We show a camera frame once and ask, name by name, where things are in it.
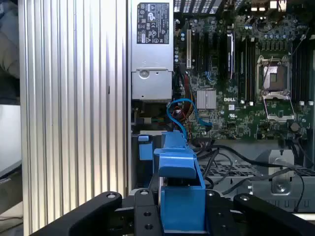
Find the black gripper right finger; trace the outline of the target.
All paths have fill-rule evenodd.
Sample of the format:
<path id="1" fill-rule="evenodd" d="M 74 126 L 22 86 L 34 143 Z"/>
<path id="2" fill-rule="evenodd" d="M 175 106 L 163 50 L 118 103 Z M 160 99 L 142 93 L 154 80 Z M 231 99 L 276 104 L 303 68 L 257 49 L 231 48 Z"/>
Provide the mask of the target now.
<path id="1" fill-rule="evenodd" d="M 315 225 L 254 195 L 233 201 L 206 191 L 205 225 L 210 236 L 313 236 Z"/>

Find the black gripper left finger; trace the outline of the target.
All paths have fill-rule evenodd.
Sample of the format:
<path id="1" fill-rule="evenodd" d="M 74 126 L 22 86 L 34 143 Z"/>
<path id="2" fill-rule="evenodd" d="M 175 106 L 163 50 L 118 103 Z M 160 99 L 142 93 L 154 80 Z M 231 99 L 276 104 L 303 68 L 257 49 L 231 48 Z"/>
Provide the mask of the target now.
<path id="1" fill-rule="evenodd" d="M 157 205 L 158 175 L 148 188 L 123 198 L 118 192 L 99 194 L 34 232 L 35 236 L 161 236 Z"/>

